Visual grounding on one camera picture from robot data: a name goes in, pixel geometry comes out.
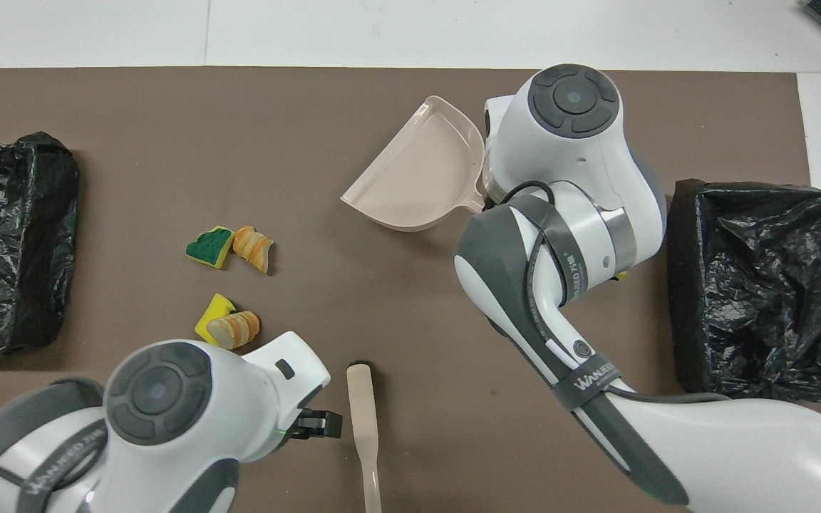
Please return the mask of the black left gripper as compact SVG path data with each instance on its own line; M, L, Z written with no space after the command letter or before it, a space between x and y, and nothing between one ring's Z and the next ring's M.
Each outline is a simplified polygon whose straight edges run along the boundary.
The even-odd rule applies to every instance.
M302 410L286 430L287 439L341 438L343 416L332 411Z

